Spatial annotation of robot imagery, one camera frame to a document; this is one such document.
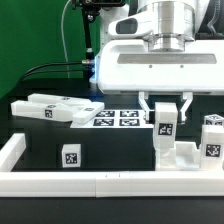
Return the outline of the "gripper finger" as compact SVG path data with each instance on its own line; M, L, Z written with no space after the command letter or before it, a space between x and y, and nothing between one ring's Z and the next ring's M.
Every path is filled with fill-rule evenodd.
M180 98L180 108L178 109L178 123L184 124L187 120L186 112L193 101L192 92L183 92Z
M153 124L155 122L155 111L151 109L147 103L148 100L147 92L139 92L138 93L138 103L144 111L144 119L147 124Z

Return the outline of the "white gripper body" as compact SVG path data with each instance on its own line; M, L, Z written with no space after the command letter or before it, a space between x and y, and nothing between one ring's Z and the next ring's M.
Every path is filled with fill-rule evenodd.
M111 41L102 50L103 92L224 92L224 41L188 42L183 52L151 52L143 41Z

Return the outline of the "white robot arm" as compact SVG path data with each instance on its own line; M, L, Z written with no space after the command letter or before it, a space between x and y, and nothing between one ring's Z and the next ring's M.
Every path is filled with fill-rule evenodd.
M224 0L132 0L102 16L96 81L104 93L224 93Z

